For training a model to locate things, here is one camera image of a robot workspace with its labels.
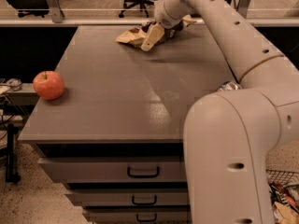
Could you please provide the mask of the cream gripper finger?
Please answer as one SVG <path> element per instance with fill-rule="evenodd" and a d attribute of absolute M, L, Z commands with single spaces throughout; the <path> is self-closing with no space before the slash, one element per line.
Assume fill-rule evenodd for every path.
<path fill-rule="evenodd" d="M 163 36 L 164 28 L 159 23 L 151 25 L 143 40 L 141 49 L 143 51 L 150 51 Z"/>

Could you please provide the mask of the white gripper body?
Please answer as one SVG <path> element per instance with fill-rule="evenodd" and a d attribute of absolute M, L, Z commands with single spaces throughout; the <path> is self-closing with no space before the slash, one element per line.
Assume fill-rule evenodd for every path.
<path fill-rule="evenodd" d="M 154 19 L 164 29 L 175 27 L 192 13 L 193 8 L 184 0 L 157 0 L 154 3 Z"/>

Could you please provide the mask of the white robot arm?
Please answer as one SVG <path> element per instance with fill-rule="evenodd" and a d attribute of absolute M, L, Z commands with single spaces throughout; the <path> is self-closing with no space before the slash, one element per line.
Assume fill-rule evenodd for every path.
<path fill-rule="evenodd" d="M 164 28 L 201 15 L 241 88 L 195 102 L 183 146 L 192 224 L 274 224 L 265 158 L 298 137 L 298 71 L 224 0 L 159 0 Z"/>

